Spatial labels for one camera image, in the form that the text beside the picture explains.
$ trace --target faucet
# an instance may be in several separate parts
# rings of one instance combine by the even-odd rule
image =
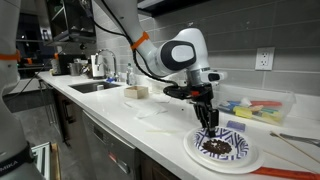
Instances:
[[[111,56],[112,56],[112,58],[113,58],[113,62],[114,62],[114,63],[113,63],[113,64],[114,64],[114,74],[113,74],[113,78],[114,78],[115,81],[119,81],[118,71],[117,71],[117,59],[116,59],[116,55],[115,55],[112,51],[110,51],[109,49],[100,49],[100,50],[96,53],[96,59],[95,59],[94,64],[95,64],[95,65],[98,65],[98,66],[97,66],[97,70],[99,71],[99,67],[100,67],[101,64],[107,65],[107,63],[104,62],[104,61],[105,61],[104,59],[103,59],[103,62],[102,62],[102,63],[98,64],[98,56],[100,55],[100,53],[102,53],[102,52],[104,52],[104,51],[106,51],[106,52],[108,52],[108,53],[111,54]]]

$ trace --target backsplash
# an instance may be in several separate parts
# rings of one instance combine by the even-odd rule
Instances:
[[[97,23],[118,31],[94,2],[93,9]],[[182,29],[199,28],[211,68],[229,73],[222,83],[320,96],[319,0],[212,0],[156,18],[139,18],[156,46]],[[129,44],[123,37],[98,28],[96,32],[97,43],[88,45],[85,53],[109,48],[119,59],[118,68],[125,72],[127,63],[133,62]],[[272,71],[254,69],[258,47],[275,47]],[[66,49],[79,52],[72,45]],[[112,59],[109,62],[113,69]]]

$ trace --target bottle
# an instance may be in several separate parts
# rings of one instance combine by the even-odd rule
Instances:
[[[133,73],[133,67],[131,66],[131,63],[128,63],[127,67],[127,84],[130,86],[133,86],[136,84],[136,77]]]

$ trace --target sink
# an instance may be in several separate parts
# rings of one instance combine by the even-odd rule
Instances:
[[[98,85],[103,85],[104,89],[110,89],[110,88],[115,88],[120,86],[120,85],[100,81],[100,82],[92,82],[92,83],[86,83],[86,84],[70,85],[70,87],[82,93],[90,93],[90,92],[97,91]]]

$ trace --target countertop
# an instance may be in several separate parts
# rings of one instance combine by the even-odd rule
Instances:
[[[48,72],[41,72],[39,77],[97,118],[102,125],[113,129],[181,179],[271,178],[251,173],[241,175],[218,173],[194,162],[184,149],[183,139],[190,130],[200,128],[201,124],[196,118],[192,105],[187,104],[186,101],[172,98],[169,103],[158,103],[166,108],[167,112],[137,119],[135,118],[137,111],[125,104],[125,102],[134,101],[134,99],[124,97],[124,89],[127,87],[124,83],[120,83],[122,85],[120,87],[82,94],[69,85],[92,82],[92,79],[69,75],[51,76]],[[155,97],[156,95],[150,94],[148,99],[136,101],[155,102]],[[228,120],[241,121],[246,124],[244,134],[257,147],[264,150],[265,162],[263,166],[307,171],[276,157],[280,156],[320,173],[319,163],[278,138],[269,135],[272,130],[277,133],[319,138],[320,121],[288,116],[284,125],[277,127],[220,113],[220,126],[226,126]],[[291,142],[320,160],[320,148],[310,144]]]

